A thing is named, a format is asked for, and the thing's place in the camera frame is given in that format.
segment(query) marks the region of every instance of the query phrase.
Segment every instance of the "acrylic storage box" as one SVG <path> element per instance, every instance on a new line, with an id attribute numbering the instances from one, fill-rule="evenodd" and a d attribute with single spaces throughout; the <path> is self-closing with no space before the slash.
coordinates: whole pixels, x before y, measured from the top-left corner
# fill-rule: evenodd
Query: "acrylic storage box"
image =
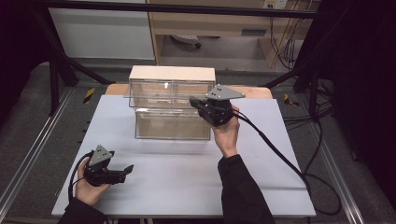
<path id="1" fill-rule="evenodd" d="M 129 82 L 136 138 L 210 139 L 210 128 L 191 107 L 190 96 L 205 99 L 215 86 L 213 68 L 136 65 Z"/>

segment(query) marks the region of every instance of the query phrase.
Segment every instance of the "yellow and black floor marking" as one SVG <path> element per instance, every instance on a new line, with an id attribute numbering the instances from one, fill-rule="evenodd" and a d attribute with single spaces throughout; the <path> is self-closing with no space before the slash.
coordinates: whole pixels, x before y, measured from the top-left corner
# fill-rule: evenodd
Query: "yellow and black floor marking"
<path id="1" fill-rule="evenodd" d="M 87 94 L 85 95 L 84 101 L 82 102 L 84 105 L 87 105 L 90 102 L 91 97 L 92 97 L 94 92 L 95 92 L 95 88 L 90 88 L 87 91 Z"/>
<path id="2" fill-rule="evenodd" d="M 289 99 L 289 96 L 286 93 L 285 93 L 285 104 L 286 105 L 300 106 L 300 104 L 298 102 L 291 101 Z"/>

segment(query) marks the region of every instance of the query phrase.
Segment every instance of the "black device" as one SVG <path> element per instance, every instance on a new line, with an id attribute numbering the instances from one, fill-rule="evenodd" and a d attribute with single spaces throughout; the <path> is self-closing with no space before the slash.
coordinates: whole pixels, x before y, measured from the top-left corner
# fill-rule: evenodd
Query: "black device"
<path id="1" fill-rule="evenodd" d="M 216 86 L 206 94 L 207 100 L 190 97 L 190 105 L 198 109 L 198 114 L 211 125 L 218 127 L 226 124 L 233 117 L 230 99 L 243 98 L 245 94 L 224 86 Z"/>
<path id="2" fill-rule="evenodd" d="M 85 167 L 84 178 L 93 186 L 103 184 L 118 184 L 125 182 L 125 177 L 132 172 L 134 166 L 128 166 L 123 171 L 111 171 L 107 169 L 114 151 L 107 151 L 98 146 L 93 152 L 89 164 Z"/>

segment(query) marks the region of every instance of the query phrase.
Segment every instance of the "beige box lid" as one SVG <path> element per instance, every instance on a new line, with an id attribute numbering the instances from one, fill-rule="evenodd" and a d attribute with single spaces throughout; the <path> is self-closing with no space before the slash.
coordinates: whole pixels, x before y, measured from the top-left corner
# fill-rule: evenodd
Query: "beige box lid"
<path id="1" fill-rule="evenodd" d="M 129 80 L 134 79 L 216 82 L 215 68 L 207 67 L 134 65 Z"/>

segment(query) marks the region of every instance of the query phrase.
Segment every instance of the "white table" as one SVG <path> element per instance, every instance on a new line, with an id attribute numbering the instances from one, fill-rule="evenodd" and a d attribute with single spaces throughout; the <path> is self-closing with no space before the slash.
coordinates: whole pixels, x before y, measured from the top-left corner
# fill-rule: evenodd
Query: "white table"
<path id="1" fill-rule="evenodd" d="M 217 170 L 221 153 L 214 139 L 135 139 L 134 111 L 128 101 L 119 95 L 102 96 L 73 164 L 74 168 L 97 145 L 115 151 L 110 170 L 134 164 L 125 183 L 112 186 L 96 208 L 111 217 L 221 217 L 222 186 Z M 232 103 L 298 167 L 276 100 L 235 99 Z M 303 181 L 248 124 L 240 123 L 238 151 L 274 217 L 314 216 Z M 61 216 L 68 205 L 71 172 L 53 208 L 55 216 Z"/>

